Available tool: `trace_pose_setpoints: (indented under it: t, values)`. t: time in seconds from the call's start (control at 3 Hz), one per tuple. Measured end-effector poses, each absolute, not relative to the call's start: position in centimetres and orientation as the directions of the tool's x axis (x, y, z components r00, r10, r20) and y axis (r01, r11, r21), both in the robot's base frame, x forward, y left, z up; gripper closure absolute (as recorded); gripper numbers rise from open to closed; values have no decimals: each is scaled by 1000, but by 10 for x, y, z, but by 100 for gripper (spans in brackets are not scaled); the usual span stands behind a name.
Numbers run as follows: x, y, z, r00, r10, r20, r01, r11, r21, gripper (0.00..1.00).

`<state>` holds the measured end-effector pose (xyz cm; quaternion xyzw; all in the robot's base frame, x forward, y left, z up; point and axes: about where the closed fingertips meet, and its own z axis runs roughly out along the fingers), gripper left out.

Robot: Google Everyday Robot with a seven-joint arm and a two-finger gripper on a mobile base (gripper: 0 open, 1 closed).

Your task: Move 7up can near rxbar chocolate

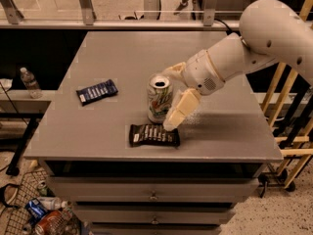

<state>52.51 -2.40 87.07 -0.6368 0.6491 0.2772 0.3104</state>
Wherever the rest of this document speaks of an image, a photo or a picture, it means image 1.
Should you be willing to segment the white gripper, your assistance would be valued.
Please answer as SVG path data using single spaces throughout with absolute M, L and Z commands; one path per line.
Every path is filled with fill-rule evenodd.
M 178 90 L 174 96 L 172 106 L 163 122 L 163 127 L 167 131 L 177 128 L 199 106 L 201 95 L 210 95 L 225 84 L 206 50 L 199 51 L 186 63 L 166 68 L 161 74 L 171 79 L 185 80 L 187 86 L 192 87 L 185 91 Z

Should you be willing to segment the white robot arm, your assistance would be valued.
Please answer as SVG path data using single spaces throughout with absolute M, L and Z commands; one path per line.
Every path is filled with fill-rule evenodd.
M 187 86 L 174 96 L 163 122 L 167 131 L 177 128 L 202 96 L 239 74 L 283 62 L 313 82 L 313 29 L 288 5 L 279 0 L 251 3 L 240 17 L 239 30 L 162 72 Z

